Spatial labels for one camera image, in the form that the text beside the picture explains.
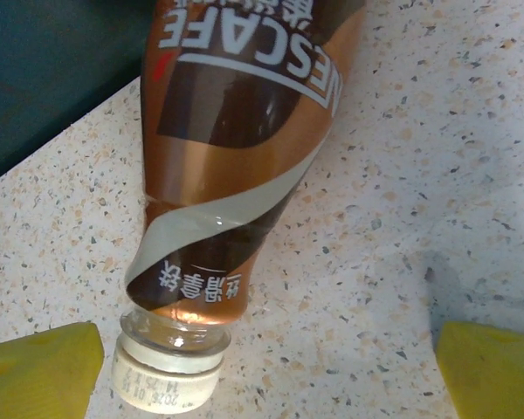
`plastic bottle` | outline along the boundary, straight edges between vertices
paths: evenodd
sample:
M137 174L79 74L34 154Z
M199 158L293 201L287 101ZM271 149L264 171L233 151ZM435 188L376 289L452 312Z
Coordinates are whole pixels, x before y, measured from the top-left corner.
M160 0L141 78L146 231L113 383L162 414L217 384L260 247L318 153L364 0Z

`bottle cap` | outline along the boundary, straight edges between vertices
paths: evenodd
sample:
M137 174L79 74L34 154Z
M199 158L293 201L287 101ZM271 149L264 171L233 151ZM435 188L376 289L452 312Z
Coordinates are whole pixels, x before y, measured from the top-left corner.
M121 398L148 412L175 415L199 408L217 385L224 351L168 354L125 333L116 342L112 382Z

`speckled countertop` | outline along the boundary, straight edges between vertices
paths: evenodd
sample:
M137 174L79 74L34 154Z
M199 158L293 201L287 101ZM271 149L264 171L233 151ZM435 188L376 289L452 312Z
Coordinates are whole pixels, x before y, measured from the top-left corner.
M92 320L109 387L141 234L137 80L0 178L0 341ZM445 319L524 332L524 0L370 2L327 145L259 257L212 400L182 418L456 418Z

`brown label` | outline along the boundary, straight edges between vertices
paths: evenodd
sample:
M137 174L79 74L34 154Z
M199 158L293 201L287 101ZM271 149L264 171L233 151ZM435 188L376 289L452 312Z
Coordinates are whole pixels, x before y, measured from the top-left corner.
M259 248L337 112L362 6L158 2L141 80L137 304L186 321L240 316Z

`clear plastic bottle neck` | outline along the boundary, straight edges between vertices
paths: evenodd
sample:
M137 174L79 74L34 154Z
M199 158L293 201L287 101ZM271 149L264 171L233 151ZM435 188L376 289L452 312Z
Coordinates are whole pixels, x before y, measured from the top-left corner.
M220 354L231 342L225 326L184 324L139 306L121 316L121 327L139 345L168 355Z

